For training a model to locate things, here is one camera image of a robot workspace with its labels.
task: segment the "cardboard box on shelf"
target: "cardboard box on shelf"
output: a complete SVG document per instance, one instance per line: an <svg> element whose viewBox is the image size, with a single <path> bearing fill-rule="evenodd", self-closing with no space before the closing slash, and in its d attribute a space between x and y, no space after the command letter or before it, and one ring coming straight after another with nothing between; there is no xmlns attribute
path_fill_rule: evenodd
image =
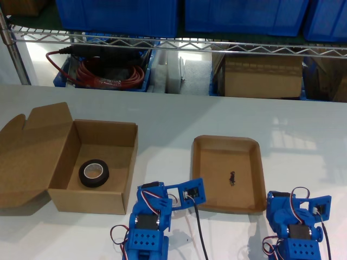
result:
<svg viewBox="0 0 347 260"><path fill-rule="evenodd" d="M226 56L224 77L225 96L295 98L301 93L302 58Z"/></svg>
<svg viewBox="0 0 347 260"><path fill-rule="evenodd" d="M59 211L123 215L136 154L134 123L73 121L66 103L34 108L26 122L19 115L0 131L0 213L30 215L48 192ZM110 172L97 188L79 179L91 159Z"/></svg>
<svg viewBox="0 0 347 260"><path fill-rule="evenodd" d="M347 62L339 58L306 57L304 84L307 98L347 102Z"/></svg>
<svg viewBox="0 0 347 260"><path fill-rule="evenodd" d="M38 16L51 0L0 0L6 15Z"/></svg>

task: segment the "metal pole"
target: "metal pole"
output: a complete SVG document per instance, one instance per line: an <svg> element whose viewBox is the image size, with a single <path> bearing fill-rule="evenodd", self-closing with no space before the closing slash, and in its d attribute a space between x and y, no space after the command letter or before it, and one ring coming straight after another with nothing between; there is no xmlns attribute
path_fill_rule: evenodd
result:
<svg viewBox="0 0 347 260"><path fill-rule="evenodd" d="M20 51L18 50L16 42L13 40L14 35L12 34L7 21L6 16L2 13L0 6L0 34L2 41L7 46L9 50L11 59L16 68L18 77L20 78L22 85L31 85L30 78L28 76L27 70L25 69Z"/></svg>

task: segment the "cardboard box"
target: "cardboard box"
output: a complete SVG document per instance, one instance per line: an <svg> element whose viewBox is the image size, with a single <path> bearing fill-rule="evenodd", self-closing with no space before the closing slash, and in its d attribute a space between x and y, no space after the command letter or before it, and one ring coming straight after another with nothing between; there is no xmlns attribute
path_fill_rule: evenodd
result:
<svg viewBox="0 0 347 260"><path fill-rule="evenodd" d="M34 108L26 122L19 115L0 132L0 209L40 207L48 191L59 211L123 215L136 154L134 123L73 121L66 103ZM91 159L103 160L110 172L97 188L83 186L78 175Z"/></svg>
<svg viewBox="0 0 347 260"><path fill-rule="evenodd" d="M195 138L192 177L204 180L206 203L200 206L204 210L257 213L266 209L260 147L253 139Z"/></svg>
<svg viewBox="0 0 347 260"><path fill-rule="evenodd" d="M339 58L306 57L304 84L309 99L347 102L347 62Z"/></svg>
<svg viewBox="0 0 347 260"><path fill-rule="evenodd" d="M301 93L302 58L247 56L225 58L225 96L295 98Z"/></svg>
<svg viewBox="0 0 347 260"><path fill-rule="evenodd" d="M51 0L0 0L5 15L38 16Z"/></svg>

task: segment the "small black object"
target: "small black object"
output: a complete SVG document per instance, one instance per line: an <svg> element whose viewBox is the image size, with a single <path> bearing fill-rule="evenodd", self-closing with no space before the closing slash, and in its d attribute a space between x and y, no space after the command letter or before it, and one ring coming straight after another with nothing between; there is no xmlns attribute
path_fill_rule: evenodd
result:
<svg viewBox="0 0 347 260"><path fill-rule="evenodd" d="M157 187L157 186L159 186L159 182L158 181L154 181L152 183L146 183L146 184L142 185L141 188L145 189L145 188Z"/></svg>
<svg viewBox="0 0 347 260"><path fill-rule="evenodd" d="M325 214L325 205L319 205L319 206L316 206L316 208L321 215Z"/></svg>
<svg viewBox="0 0 347 260"><path fill-rule="evenodd" d="M197 197L199 197L199 188L198 187L190 188L189 190L187 190L187 194L190 197L192 197L193 199L197 198Z"/></svg>
<svg viewBox="0 0 347 260"><path fill-rule="evenodd" d="M230 172L230 179L229 179L229 181L230 181L230 185L231 186L235 186L235 172Z"/></svg>
<svg viewBox="0 0 347 260"><path fill-rule="evenodd" d="M274 197L290 197L290 193L289 192L279 192L279 191L275 191L275 192L272 192L272 195Z"/></svg>
<svg viewBox="0 0 347 260"><path fill-rule="evenodd" d="M158 230L157 215L139 214L137 215L136 229Z"/></svg>
<svg viewBox="0 0 347 260"><path fill-rule="evenodd" d="M310 228L306 225L289 225L289 237L295 239L311 240Z"/></svg>
<svg viewBox="0 0 347 260"><path fill-rule="evenodd" d="M95 177L87 176L88 171L98 170L101 173ZM82 164L79 170L79 177L83 185L88 188L96 188L103 185L110 176L107 164L98 159L93 159Z"/></svg>

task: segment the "cardboard box lid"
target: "cardboard box lid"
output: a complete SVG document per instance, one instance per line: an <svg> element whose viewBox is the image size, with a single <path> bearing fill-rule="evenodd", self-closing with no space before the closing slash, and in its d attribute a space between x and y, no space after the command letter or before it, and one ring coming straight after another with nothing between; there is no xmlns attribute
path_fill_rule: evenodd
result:
<svg viewBox="0 0 347 260"><path fill-rule="evenodd" d="M49 187L72 123L67 104L58 103L0 131L0 208L24 205Z"/></svg>

